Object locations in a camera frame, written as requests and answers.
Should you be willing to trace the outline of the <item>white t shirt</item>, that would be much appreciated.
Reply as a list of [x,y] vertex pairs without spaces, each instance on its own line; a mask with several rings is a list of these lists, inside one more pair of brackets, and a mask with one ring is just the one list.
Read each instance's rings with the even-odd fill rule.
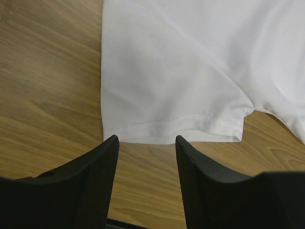
[[305,139],[302,0],[106,0],[103,137],[239,142],[271,114]]

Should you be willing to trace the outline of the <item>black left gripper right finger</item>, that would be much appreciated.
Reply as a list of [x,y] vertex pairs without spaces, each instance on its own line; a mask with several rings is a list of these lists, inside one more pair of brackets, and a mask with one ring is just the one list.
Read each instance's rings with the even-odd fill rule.
[[304,228],[304,172],[251,177],[216,162],[182,136],[175,149],[187,228]]

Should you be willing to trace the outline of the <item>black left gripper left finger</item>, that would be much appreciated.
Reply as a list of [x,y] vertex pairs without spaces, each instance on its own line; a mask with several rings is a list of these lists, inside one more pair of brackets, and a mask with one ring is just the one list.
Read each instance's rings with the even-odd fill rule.
[[0,180],[3,229],[103,229],[119,155],[113,135],[37,177]]

